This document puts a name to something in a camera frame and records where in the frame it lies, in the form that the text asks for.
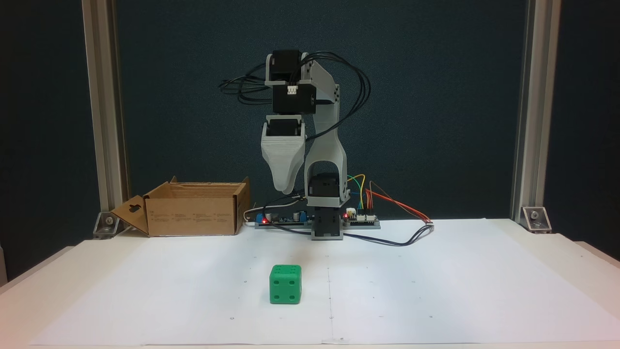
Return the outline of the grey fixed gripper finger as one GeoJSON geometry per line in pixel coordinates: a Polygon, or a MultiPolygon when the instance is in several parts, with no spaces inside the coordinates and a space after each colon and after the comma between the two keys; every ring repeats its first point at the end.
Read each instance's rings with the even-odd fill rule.
{"type": "Polygon", "coordinates": [[[262,145],[262,156],[270,168],[277,191],[292,193],[304,162],[304,153],[305,145],[262,145]]]}

